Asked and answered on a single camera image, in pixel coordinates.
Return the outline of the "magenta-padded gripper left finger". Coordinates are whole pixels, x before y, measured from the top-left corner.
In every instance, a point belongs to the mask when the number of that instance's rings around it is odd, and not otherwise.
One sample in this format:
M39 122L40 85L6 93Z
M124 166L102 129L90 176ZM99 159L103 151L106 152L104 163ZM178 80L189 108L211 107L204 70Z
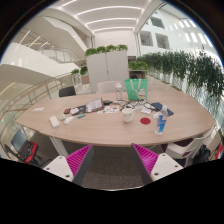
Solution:
M56 157L44 170L81 186L93 155L93 146L87 145L68 156Z

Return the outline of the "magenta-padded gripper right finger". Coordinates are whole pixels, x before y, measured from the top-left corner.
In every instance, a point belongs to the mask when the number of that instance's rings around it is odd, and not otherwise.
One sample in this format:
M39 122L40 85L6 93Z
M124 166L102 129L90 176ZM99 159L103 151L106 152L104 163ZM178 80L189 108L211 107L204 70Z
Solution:
M135 143L131 144L131 152L143 185L148 185L182 169L182 166L166 153L157 154Z

